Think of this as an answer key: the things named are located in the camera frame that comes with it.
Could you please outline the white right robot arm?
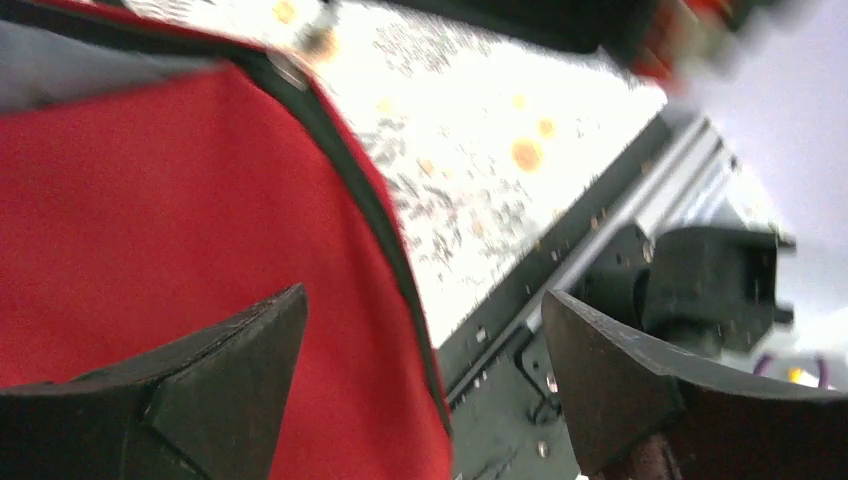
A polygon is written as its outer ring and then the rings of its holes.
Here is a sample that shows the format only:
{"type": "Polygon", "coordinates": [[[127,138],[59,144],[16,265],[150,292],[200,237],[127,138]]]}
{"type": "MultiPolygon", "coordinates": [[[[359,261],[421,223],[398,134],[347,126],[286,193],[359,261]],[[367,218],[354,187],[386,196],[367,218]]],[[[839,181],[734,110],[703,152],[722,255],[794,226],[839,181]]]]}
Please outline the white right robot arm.
{"type": "Polygon", "coordinates": [[[731,152],[704,118],[657,117],[624,152],[660,168],[603,175],[569,219],[578,241],[547,283],[455,379],[458,479],[843,479],[847,395],[779,379],[750,353],[794,313],[776,297],[795,248],[770,227],[690,221],[731,152]]]}

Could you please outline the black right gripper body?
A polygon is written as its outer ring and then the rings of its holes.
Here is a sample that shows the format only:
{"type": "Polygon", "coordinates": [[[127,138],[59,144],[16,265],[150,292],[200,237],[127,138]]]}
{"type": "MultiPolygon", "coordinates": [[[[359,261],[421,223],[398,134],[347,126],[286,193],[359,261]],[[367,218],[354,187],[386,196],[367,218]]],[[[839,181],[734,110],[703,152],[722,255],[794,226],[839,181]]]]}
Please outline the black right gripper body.
{"type": "Polygon", "coordinates": [[[711,61],[751,15],[779,1],[432,0],[406,7],[573,54],[603,51],[618,67],[671,80],[691,60],[711,61]]]}

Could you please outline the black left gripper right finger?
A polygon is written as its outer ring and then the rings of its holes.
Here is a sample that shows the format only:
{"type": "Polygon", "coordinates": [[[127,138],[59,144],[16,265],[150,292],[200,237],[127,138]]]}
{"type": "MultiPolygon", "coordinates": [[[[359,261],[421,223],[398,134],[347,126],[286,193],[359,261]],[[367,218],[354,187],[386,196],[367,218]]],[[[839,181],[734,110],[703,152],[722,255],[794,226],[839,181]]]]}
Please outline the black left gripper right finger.
{"type": "Polygon", "coordinates": [[[847,397],[755,376],[563,291],[542,320],[576,462],[592,479],[843,479],[847,397]]]}

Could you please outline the red backpack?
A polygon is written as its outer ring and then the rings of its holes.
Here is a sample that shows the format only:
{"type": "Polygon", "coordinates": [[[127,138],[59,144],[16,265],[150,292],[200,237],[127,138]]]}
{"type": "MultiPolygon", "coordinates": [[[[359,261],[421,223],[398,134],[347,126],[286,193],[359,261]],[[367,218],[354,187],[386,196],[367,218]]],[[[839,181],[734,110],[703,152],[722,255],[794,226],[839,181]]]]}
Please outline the red backpack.
{"type": "Polygon", "coordinates": [[[382,177],[283,53],[110,4],[1,5],[1,392],[300,285],[265,479],[447,479],[450,418],[382,177]]]}

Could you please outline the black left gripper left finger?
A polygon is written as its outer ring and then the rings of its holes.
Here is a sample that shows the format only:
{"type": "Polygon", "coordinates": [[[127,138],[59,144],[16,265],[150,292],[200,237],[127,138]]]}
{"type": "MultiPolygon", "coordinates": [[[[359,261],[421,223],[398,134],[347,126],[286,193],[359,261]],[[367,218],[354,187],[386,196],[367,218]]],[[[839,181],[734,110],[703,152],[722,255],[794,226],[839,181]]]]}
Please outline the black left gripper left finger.
{"type": "Polygon", "coordinates": [[[1,392],[5,479],[265,479],[308,319],[292,286],[66,383],[1,392]]]}

